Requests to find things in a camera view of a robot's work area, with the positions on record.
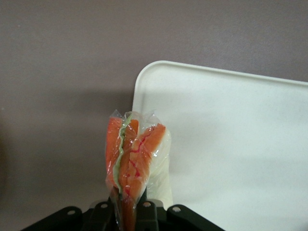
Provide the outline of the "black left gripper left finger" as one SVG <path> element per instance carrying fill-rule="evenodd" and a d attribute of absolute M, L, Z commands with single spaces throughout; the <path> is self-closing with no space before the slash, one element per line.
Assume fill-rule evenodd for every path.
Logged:
<path fill-rule="evenodd" d="M 111 190 L 106 200 L 95 204 L 90 221 L 102 231 L 120 231 L 119 220 L 119 190 Z"/>

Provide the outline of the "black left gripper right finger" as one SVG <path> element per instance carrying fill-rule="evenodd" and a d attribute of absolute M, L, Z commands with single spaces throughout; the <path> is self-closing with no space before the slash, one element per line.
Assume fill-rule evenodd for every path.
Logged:
<path fill-rule="evenodd" d="M 135 231 L 158 231 L 157 209 L 154 202 L 147 198 L 147 190 L 136 206 Z"/>

